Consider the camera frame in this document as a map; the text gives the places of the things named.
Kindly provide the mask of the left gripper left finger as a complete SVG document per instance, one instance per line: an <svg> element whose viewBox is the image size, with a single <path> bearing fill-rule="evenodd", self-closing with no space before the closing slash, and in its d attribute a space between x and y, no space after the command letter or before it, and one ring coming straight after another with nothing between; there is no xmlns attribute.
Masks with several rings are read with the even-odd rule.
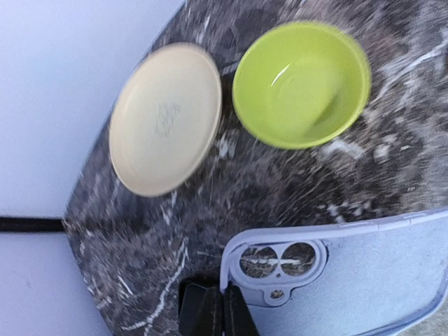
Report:
<svg viewBox="0 0 448 336"><path fill-rule="evenodd" d="M192 276L181 281L178 331L180 335L223 334L223 296L216 279Z"/></svg>

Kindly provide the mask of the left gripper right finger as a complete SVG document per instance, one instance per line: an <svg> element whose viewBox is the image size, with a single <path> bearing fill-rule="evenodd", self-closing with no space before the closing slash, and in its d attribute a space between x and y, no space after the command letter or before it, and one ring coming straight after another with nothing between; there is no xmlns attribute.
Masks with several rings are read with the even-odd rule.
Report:
<svg viewBox="0 0 448 336"><path fill-rule="evenodd" d="M240 288L228 285L223 301L224 333L226 336L259 336Z"/></svg>

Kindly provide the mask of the lavender phone case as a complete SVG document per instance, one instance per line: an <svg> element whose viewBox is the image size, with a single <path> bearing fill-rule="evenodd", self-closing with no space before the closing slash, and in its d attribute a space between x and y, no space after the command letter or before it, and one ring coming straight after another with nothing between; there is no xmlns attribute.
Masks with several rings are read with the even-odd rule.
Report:
<svg viewBox="0 0 448 336"><path fill-rule="evenodd" d="M397 335L447 296L447 210L243 231L223 252L228 284L261 335Z"/></svg>

